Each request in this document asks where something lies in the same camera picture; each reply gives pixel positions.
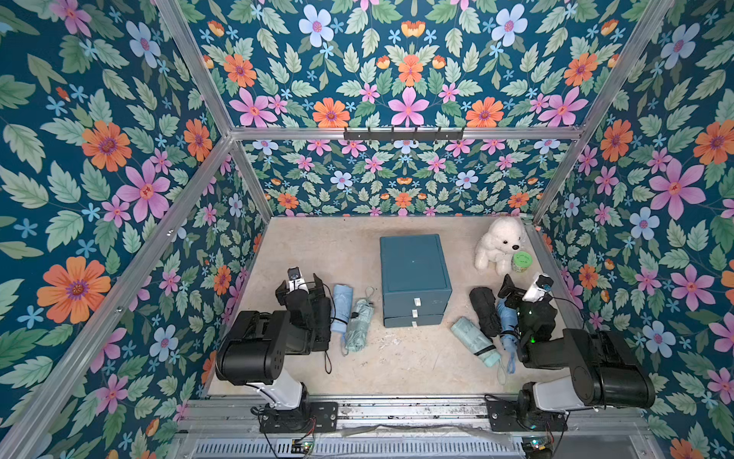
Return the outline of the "black umbrella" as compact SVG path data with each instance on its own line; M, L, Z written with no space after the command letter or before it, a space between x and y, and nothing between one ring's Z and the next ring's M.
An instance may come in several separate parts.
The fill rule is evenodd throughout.
M313 341L313 353L322 353L324 357L324 369L328 375L332 374L333 364L328 350L331 341L331 300L323 296L315 304L315 340Z
M482 333L488 338L499 336L502 332L502 323L496 307L496 298L491 288L473 288L469 293L469 300L478 317Z

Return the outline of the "light blue umbrella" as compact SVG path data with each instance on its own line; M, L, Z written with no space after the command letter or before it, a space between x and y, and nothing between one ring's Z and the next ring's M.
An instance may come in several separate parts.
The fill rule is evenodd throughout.
M333 321L331 331L344 335L350 321L354 289L348 285L337 284L333 291Z
M500 341L508 354L506 371L513 374L516 371L517 346L518 346L518 315L515 309L510 308L506 298L500 298L497 303L497 314L500 317L501 332Z

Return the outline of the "teal drawer cabinet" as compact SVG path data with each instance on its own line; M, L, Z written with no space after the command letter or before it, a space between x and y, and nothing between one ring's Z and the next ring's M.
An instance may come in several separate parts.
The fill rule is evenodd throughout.
M386 328L419 328L442 323L452 285L439 235L382 237L380 267Z

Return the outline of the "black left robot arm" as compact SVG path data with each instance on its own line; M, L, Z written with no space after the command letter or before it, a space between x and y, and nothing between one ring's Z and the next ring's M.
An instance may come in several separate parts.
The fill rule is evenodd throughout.
M300 410L308 390L285 369L285 359L329 350L333 301L319 277L289 279L275 296L281 310L237 315L218 351L215 374L220 381L255 390L271 409Z

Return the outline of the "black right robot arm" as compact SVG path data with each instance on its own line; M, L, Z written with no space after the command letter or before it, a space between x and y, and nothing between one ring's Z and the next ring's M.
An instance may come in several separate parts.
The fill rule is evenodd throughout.
M541 273L529 289L505 275L497 310L502 343L529 369L560 370L569 375L550 382L529 382L518 394L518 414L525 418L584 409L649 409L656 392L621 333L566 328L554 338L557 310L552 279Z

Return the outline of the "mint green folded umbrella left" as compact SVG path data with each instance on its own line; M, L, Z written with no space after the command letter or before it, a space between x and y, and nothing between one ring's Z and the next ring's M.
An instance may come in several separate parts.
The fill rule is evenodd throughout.
M361 352L367 346L368 333L375 313L372 299L376 290L372 286L367 287L365 295L358 298L354 304L346 334L342 339L341 353L343 356Z

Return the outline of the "white plush dog toy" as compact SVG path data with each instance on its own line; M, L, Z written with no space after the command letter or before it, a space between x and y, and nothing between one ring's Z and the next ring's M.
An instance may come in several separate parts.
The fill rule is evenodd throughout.
M524 242L524 225L514 217L500 217L493 221L475 248L474 266L478 271L494 267L503 277L512 271L512 258Z

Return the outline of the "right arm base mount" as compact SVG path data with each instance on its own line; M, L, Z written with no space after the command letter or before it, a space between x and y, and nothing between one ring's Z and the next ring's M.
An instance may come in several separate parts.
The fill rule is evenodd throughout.
M525 399L505 400L486 394L484 401L493 432L562 432L568 427L563 412L542 411Z

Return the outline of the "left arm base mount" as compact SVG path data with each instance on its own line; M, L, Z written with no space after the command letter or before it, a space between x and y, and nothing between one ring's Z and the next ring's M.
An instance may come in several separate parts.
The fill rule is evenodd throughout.
M293 410L263 407L257 411L261 433L323 433L336 431L339 404L307 402Z

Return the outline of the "black hook rail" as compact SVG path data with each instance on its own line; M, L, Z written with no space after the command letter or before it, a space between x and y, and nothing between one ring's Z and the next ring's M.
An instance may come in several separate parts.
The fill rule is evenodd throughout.
M416 141L435 143L440 141L460 141L464 139L464 128L345 128L345 141L369 141L391 143L395 141Z

